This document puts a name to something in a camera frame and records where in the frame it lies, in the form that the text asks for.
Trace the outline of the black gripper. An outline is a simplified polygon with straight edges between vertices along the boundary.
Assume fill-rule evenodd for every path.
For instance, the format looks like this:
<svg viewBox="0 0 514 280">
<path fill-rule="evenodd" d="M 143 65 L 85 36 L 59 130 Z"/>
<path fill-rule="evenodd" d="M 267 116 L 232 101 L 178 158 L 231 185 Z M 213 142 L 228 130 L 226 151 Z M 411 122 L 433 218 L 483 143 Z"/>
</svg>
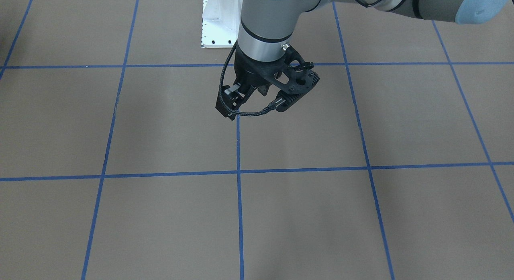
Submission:
<svg viewBox="0 0 514 280">
<path fill-rule="evenodd" d="M 239 110 L 251 95 L 251 87 L 257 87 L 262 96 L 267 96 L 270 85 L 275 85 L 275 78 L 285 66 L 285 55 L 271 62 L 263 62 L 250 58 L 240 47 L 235 51 L 234 70 L 236 79 L 233 86 L 222 85 L 218 90 L 216 109 L 224 117 L 236 119 L 237 115 L 248 115 L 250 112 Z"/>
</svg>

